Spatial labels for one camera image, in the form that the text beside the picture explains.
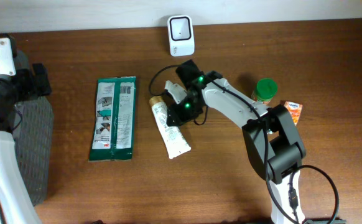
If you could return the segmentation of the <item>white tube tan cap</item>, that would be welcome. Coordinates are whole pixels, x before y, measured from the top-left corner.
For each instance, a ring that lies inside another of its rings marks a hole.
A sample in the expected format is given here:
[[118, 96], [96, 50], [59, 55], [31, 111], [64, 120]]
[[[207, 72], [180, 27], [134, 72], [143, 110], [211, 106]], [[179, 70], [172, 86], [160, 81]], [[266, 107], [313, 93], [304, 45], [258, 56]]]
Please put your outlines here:
[[167, 105], [162, 97], [153, 96], [149, 100], [149, 104], [165, 144], [169, 159], [174, 159], [191, 151], [192, 148], [187, 143], [179, 128], [167, 125]]

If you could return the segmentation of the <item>green lid jar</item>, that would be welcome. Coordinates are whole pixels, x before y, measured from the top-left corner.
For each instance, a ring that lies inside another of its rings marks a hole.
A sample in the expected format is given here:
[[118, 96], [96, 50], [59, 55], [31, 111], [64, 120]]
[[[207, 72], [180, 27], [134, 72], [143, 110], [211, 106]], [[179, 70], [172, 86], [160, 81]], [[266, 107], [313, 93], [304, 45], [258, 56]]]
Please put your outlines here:
[[252, 93], [252, 99], [264, 105], [271, 102], [277, 93], [277, 84], [271, 78], [260, 79]]

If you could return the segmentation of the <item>green white package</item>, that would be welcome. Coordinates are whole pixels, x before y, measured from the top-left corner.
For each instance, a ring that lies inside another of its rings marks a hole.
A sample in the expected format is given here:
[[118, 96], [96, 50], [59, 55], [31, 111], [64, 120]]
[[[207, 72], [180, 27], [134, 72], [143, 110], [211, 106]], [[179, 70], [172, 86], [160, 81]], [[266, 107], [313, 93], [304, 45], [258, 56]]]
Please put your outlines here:
[[132, 159], [136, 93], [136, 77], [98, 80], [90, 162]]

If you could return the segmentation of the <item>orange small packet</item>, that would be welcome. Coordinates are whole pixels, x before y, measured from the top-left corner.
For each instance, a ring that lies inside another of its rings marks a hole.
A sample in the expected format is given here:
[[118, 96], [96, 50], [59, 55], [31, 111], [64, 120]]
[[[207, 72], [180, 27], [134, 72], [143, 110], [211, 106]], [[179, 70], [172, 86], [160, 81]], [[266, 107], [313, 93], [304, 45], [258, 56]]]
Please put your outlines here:
[[284, 106], [289, 111], [294, 124], [297, 125], [297, 123], [299, 122], [300, 116], [302, 114], [303, 105], [299, 104], [299, 103], [294, 103], [291, 101], [285, 101]]

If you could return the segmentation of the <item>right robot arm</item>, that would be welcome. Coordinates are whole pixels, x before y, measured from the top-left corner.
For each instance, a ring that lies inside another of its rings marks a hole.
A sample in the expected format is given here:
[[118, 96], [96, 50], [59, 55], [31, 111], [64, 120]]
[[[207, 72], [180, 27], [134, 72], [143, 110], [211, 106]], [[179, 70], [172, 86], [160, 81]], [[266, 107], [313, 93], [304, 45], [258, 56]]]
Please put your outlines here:
[[250, 99], [218, 72], [200, 71], [192, 60], [175, 65], [175, 72], [183, 85], [165, 84], [165, 93], [174, 99], [167, 110], [167, 125], [192, 121], [204, 108], [222, 113], [242, 130], [249, 162], [269, 187], [272, 221], [303, 223], [297, 169], [306, 150], [288, 109]]

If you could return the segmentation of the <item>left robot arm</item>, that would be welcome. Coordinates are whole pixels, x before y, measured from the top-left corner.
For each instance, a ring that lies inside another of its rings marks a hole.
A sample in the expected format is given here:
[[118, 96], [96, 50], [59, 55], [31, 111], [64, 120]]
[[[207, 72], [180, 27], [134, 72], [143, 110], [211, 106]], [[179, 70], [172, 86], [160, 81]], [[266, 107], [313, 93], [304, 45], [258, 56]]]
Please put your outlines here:
[[40, 223], [47, 196], [53, 110], [48, 71], [0, 34], [0, 223]]

